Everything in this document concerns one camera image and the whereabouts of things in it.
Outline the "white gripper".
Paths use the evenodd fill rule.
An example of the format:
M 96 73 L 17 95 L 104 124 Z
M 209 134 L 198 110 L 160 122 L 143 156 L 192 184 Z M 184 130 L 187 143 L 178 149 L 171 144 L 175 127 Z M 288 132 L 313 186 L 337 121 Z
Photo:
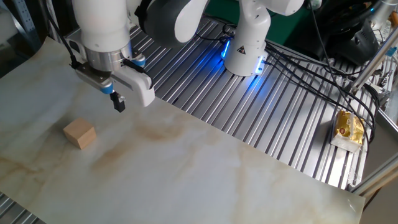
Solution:
M 83 45 L 81 30 L 66 37 L 69 46 L 76 50 L 82 63 L 75 67 L 77 76 L 109 95 L 114 109 L 122 113 L 126 100 L 132 100 L 141 106 L 149 106 L 155 99 L 152 79 L 143 66 L 145 56 L 127 43 L 113 52 L 95 52 Z

